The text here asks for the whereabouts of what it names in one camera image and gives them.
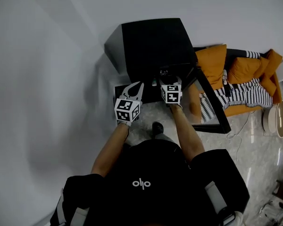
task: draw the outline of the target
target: white logo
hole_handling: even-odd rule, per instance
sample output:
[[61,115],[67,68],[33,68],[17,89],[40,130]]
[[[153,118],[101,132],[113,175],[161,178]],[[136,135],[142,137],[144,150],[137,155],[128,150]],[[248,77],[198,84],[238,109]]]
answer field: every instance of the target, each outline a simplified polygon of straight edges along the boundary
[[133,186],[142,186],[142,189],[145,190],[144,186],[149,187],[151,186],[150,182],[143,182],[142,179],[140,178],[140,181],[134,181],[132,182]]

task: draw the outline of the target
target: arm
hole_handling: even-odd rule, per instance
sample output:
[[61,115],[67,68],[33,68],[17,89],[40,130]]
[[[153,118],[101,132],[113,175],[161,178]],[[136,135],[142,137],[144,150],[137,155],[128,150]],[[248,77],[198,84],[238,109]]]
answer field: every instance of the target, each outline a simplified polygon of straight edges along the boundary
[[170,107],[175,120],[180,147],[186,161],[190,163],[195,156],[204,152],[202,141],[193,126],[188,122],[182,108],[176,104]]
[[91,174],[100,174],[105,177],[116,163],[122,152],[123,144],[127,139],[129,127],[119,123],[98,157],[95,159]]

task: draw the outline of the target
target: person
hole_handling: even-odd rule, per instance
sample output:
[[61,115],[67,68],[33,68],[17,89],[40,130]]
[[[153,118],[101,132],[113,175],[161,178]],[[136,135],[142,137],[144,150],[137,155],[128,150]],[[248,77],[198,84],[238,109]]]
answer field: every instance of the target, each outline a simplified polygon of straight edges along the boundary
[[128,146],[129,127],[119,123],[91,173],[68,178],[51,225],[216,225],[206,183],[194,174],[203,143],[182,108],[170,109],[180,147],[158,122],[153,139]]

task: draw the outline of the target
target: black shoe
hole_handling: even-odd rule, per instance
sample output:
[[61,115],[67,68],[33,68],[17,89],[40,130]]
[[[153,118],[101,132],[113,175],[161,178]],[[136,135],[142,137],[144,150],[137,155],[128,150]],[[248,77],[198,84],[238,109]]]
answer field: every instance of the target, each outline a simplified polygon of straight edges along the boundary
[[156,121],[152,124],[152,137],[155,138],[160,133],[164,133],[164,126]]

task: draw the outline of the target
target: black t-shirt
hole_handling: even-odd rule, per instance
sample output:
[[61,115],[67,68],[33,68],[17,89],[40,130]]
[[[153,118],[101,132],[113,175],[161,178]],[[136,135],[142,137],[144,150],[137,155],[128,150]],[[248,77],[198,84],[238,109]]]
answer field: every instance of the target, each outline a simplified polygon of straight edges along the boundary
[[[63,191],[69,224],[76,208],[90,208],[85,225],[214,225],[216,214],[181,148],[147,140],[125,148],[113,170],[70,177]],[[55,216],[51,224],[56,225]]]

